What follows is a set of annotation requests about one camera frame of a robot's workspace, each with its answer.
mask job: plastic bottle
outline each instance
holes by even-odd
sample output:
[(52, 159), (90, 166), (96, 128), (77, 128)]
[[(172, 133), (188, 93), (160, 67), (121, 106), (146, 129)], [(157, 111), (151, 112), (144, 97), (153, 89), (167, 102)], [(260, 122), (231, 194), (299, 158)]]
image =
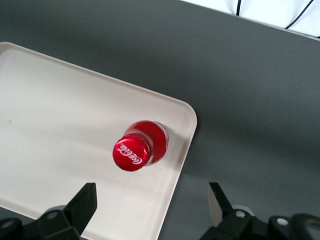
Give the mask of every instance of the plastic bottle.
[(165, 126), (156, 121), (132, 124), (113, 148), (114, 162), (123, 170), (136, 171), (158, 162), (168, 147)]

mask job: gray surface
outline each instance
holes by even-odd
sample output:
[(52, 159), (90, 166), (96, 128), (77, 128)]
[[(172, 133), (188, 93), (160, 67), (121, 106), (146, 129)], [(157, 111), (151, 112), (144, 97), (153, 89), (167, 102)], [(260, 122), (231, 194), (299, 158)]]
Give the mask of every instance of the gray surface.
[(264, 221), (320, 216), (319, 40), (180, 1), (0, 0), (0, 41), (195, 109), (159, 240), (207, 230), (208, 182)]

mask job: red bottle cap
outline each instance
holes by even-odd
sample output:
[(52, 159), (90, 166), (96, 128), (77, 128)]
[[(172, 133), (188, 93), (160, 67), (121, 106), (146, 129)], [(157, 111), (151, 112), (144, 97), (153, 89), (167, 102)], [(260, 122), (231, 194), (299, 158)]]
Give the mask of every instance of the red bottle cap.
[(136, 171), (149, 160), (150, 146), (138, 134), (128, 134), (121, 138), (113, 148), (114, 162), (123, 170)]

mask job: black cable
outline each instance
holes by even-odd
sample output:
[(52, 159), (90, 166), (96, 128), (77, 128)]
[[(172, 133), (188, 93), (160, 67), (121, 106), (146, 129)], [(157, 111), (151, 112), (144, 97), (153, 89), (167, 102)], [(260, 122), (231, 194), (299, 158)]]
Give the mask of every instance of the black cable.
[(238, 6), (236, 7), (236, 15), (237, 16), (239, 16), (239, 14), (240, 14), (240, 6), (241, 6), (241, 0), (238, 0)]
[(299, 16), (296, 17), (296, 19), (290, 23), (285, 29), (290, 28), (293, 24), (296, 23), (296, 21), (298, 21), (298, 19), (302, 16), (302, 14), (304, 14), (304, 12), (307, 10), (307, 8), (310, 6), (310, 4), (313, 2), (314, 0), (311, 0), (306, 6), (305, 8), (302, 10), (302, 12), (299, 14)]

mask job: screw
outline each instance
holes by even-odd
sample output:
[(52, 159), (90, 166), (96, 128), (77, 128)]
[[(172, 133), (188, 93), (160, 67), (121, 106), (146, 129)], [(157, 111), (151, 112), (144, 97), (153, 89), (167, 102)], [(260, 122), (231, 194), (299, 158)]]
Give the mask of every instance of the screw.
[(244, 219), (246, 216), (246, 214), (243, 211), (239, 211), (239, 210), (235, 212), (235, 215), (241, 219)]
[(54, 219), (57, 215), (58, 215), (58, 212), (57, 212), (57, 211), (54, 211), (54, 212), (49, 213), (49, 214), (46, 216), (46, 218), (47, 218), (47, 219)]
[(1, 229), (6, 229), (11, 227), (15, 223), (15, 220), (6, 221), (4, 224), (1, 225)]
[(284, 227), (288, 226), (288, 224), (289, 224), (287, 220), (285, 220), (284, 218), (281, 218), (281, 217), (279, 217), (276, 220), (276, 223), (279, 224), (280, 226), (284, 226)]

